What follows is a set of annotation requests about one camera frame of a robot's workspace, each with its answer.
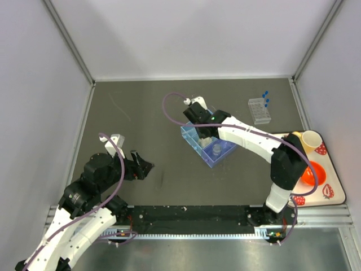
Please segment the yellow cup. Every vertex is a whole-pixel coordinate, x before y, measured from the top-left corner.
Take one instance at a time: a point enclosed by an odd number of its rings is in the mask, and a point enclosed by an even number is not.
[[[298,136],[301,141],[302,147],[307,154],[314,151],[322,144],[322,137],[319,135],[319,133],[315,131],[308,130],[303,132],[302,134],[300,132],[293,132],[293,134]]]

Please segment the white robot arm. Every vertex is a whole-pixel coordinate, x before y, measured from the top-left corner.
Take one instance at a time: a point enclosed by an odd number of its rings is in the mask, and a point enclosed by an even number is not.
[[[271,179],[274,182],[271,192],[266,199],[265,205],[275,213],[280,213],[287,205],[289,196],[298,179],[305,171],[307,165],[295,152],[286,148],[278,141],[269,140],[251,133],[256,131],[267,134],[255,127],[242,123],[229,113],[218,110],[211,114],[208,111],[203,97],[196,97],[184,101],[188,108],[184,111],[185,116],[193,124],[226,124],[237,125],[243,129],[234,127],[202,127],[196,128],[200,138],[217,137],[222,140],[235,143],[250,150],[271,164]],[[303,153],[303,147],[298,137],[289,135],[290,143]]]
[[[131,151],[133,161],[128,160],[121,150],[124,137],[113,134],[111,139],[124,160],[124,179],[143,180],[154,165],[144,161],[136,151]],[[28,259],[19,262],[15,267],[16,271],[23,271],[28,263],[27,271],[68,271],[105,229],[116,222],[126,220],[127,204],[115,196],[104,208],[99,209],[75,236],[72,237],[81,223],[80,220],[60,231],[49,242],[47,241],[61,227],[92,210],[100,203],[101,194],[119,181],[121,166],[116,155],[117,151],[106,138],[100,138],[100,140],[106,142],[107,153],[93,155],[85,164],[81,177],[65,188],[53,222],[36,251],[39,248],[42,249],[31,263],[29,261],[35,252]]]

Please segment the transparent plastic box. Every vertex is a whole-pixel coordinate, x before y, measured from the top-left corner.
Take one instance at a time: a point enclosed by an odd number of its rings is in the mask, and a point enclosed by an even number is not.
[[[270,113],[267,107],[265,107],[264,98],[250,99],[248,101],[248,107],[254,124],[267,124],[271,121]]]
[[[196,128],[182,126],[180,128],[182,137],[202,157],[204,162],[211,168],[232,153],[237,144],[212,137],[212,141],[205,147],[201,147]]]

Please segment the red bowl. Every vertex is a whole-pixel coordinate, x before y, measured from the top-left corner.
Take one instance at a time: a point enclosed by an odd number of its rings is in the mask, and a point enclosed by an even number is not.
[[[316,171],[316,174],[318,177],[318,185],[324,184],[326,181],[326,176],[327,176],[326,171],[319,163],[316,163],[314,161],[310,161],[310,162]],[[307,185],[311,185],[311,186],[315,185],[315,178],[314,178],[314,175],[312,174],[310,167],[306,168],[305,172],[303,173],[303,175],[301,177],[301,180]]]

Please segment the cable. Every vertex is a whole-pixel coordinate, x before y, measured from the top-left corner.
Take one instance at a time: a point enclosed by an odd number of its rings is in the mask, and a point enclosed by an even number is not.
[[[126,241],[122,242],[122,243],[117,243],[117,242],[112,242],[110,240],[104,240],[108,237],[113,237],[113,236],[118,236],[118,235],[122,235],[122,234],[133,234],[132,237],[128,238]],[[113,233],[113,234],[108,234],[108,235],[104,235],[99,237],[94,243],[113,243],[115,244],[117,247],[118,246],[123,246],[125,244],[130,243],[134,238],[136,238],[138,236],[138,233],[136,231],[125,231],[123,233]]]
[[[97,240],[101,240],[101,239],[105,239],[105,238],[113,237],[113,236],[118,236],[118,235],[122,235],[122,234],[135,234],[135,236],[138,236],[138,233],[136,231],[129,230],[129,231],[123,231],[123,232],[119,232],[119,233],[103,235],[103,236],[100,236],[99,238],[97,238]]]
[[[168,99],[169,96],[172,96],[172,95],[176,95],[176,96],[180,96],[182,97],[184,100],[187,99],[186,96],[184,96],[183,94],[181,93],[177,93],[177,92],[171,92],[171,93],[168,93],[167,95],[164,96],[163,98],[163,102],[162,102],[162,108],[163,108],[163,113],[164,115],[173,123],[175,124],[178,124],[180,126],[186,126],[186,127],[231,127],[231,128],[236,128],[236,129],[240,129],[240,130],[243,130],[243,131],[246,131],[246,129],[244,127],[241,127],[241,126],[238,126],[238,125],[234,125],[234,124],[186,124],[186,123],[182,123],[180,121],[176,121],[174,119],[172,119],[166,109],[165,109],[165,102],[166,100]],[[309,192],[306,192],[306,193],[303,193],[303,194],[294,194],[292,193],[291,195],[292,196],[308,196],[308,195],[311,195],[312,193],[314,193],[316,190],[317,190],[317,187],[318,187],[318,177],[317,177],[317,174],[316,174],[316,171],[314,169],[314,167],[312,166],[312,164],[310,163],[310,161],[308,160],[308,158],[296,147],[294,147],[292,144],[290,144],[289,142],[281,139],[281,138],[278,138],[278,137],[275,137],[271,134],[265,134],[265,133],[261,133],[261,132],[257,132],[257,131],[253,131],[253,130],[250,130],[249,131],[250,133],[252,134],[255,134],[255,135],[259,135],[261,137],[266,137],[266,138],[271,138],[275,141],[278,141],[278,142],[281,142],[282,144],[290,147],[293,151],[295,151],[301,158],[302,160],[304,160],[306,162],[306,164],[310,167],[313,175],[314,175],[314,178],[315,178],[315,185],[314,187],[311,189],[311,191]]]
[[[296,222],[297,222],[297,216],[298,216],[298,207],[297,207],[297,203],[296,201],[290,197],[291,201],[293,202],[294,204],[294,219],[293,219],[293,222],[292,222],[292,225],[291,225],[291,228],[289,229],[288,233],[286,234],[285,238],[280,241],[280,245],[283,244],[291,235],[291,233],[293,232],[293,229],[294,229],[294,226],[296,225]]]
[[[63,231],[64,229],[66,229],[67,227],[73,225],[74,223],[77,223],[79,220],[82,220],[83,218],[91,215],[92,213],[96,212],[97,210],[101,209],[103,206],[105,206],[108,202],[110,202],[112,200],[112,198],[114,198],[114,196],[118,193],[123,180],[124,180],[124,173],[125,173],[125,166],[124,166],[124,161],[123,161],[123,157],[117,147],[117,145],[111,140],[110,137],[108,137],[106,134],[104,133],[99,133],[99,137],[105,137],[115,148],[115,150],[117,151],[119,160],[120,160],[120,164],[121,164],[121,176],[118,182],[117,187],[115,188],[114,192],[109,196],[109,198],[107,198],[104,202],[102,202],[100,205],[98,205],[96,208],[92,209],[91,211],[89,211],[88,213],[77,217],[76,219],[74,219],[73,221],[65,224],[64,226],[60,227],[56,232],[54,232],[51,236],[49,236],[49,238],[46,240],[47,242],[50,242],[59,232]],[[43,248],[45,247],[45,245],[41,245],[33,254],[33,256],[30,258],[30,260],[27,262],[27,264],[24,266],[22,271],[27,271],[28,267],[30,266],[30,264],[34,261],[34,259],[39,255],[39,253],[43,250]]]
[[[287,230],[287,221],[284,217],[282,218],[282,223],[283,223],[282,232],[285,233]]]

